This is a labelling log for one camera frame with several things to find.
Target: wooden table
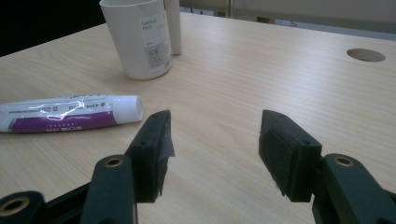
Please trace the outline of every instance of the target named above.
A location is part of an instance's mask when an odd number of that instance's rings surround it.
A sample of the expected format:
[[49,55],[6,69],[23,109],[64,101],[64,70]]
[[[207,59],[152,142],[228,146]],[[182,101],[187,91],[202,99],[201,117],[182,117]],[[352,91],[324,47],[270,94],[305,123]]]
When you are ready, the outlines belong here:
[[[262,110],[288,115],[323,145],[361,161],[396,191],[396,43],[182,14],[181,55],[152,80],[122,73],[105,25],[0,58],[0,103],[76,94],[137,94],[145,118],[172,112],[176,157],[140,223],[314,223],[283,198],[258,155]],[[380,63],[347,55],[371,49]],[[0,198],[46,200],[90,181],[143,125],[70,133],[0,133]]]

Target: purple label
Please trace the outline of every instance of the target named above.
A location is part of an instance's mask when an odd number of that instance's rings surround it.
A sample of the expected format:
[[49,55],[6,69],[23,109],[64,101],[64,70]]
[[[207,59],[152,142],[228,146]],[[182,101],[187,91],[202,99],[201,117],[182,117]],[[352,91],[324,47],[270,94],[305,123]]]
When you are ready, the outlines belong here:
[[16,119],[10,124],[13,133],[51,133],[103,128],[117,125],[113,112],[100,112],[87,115],[47,116],[44,118]]

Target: white cup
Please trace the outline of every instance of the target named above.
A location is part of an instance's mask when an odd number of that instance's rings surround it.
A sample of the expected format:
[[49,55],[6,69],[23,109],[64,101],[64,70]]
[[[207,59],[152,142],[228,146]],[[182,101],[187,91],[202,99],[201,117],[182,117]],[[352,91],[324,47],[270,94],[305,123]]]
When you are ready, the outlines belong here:
[[[171,45],[163,0],[101,0],[99,5],[128,77],[150,79],[170,69]],[[179,14],[177,18],[180,32]]]

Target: metal ring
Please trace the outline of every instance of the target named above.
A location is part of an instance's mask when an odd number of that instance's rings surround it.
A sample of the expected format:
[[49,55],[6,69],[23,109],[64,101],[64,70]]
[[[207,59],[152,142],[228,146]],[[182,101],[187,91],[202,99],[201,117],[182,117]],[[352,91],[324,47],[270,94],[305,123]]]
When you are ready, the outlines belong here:
[[16,199],[12,199],[2,205],[0,205],[0,217],[9,217],[14,214],[19,213],[23,210],[27,205],[29,205],[30,200],[28,197],[20,197]]

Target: white toothpaste tube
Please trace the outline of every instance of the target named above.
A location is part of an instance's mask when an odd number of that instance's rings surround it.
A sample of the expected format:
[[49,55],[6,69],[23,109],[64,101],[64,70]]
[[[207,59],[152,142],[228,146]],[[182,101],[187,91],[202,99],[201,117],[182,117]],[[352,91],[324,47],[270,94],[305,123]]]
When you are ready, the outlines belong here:
[[142,118],[143,104],[136,95],[66,96],[0,105],[0,132],[67,132]]

